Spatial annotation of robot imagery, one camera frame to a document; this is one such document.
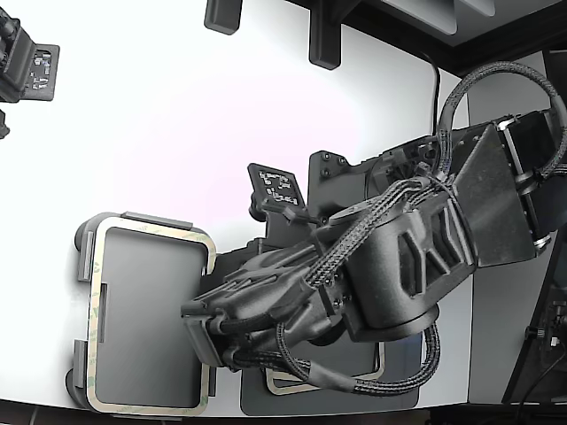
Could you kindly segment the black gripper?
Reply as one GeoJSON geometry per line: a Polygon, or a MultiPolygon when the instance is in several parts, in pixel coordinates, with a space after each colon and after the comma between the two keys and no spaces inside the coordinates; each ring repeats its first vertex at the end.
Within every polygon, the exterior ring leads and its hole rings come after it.
{"type": "Polygon", "coordinates": [[[260,316],[260,324],[245,332],[248,348],[276,348],[276,326],[284,324],[288,345],[293,346],[328,333],[337,312],[330,306],[328,287],[309,289],[304,277],[319,259],[315,245],[298,243],[248,259],[222,284],[181,306],[183,325],[201,363],[225,367],[206,329],[207,317],[260,316]]]}

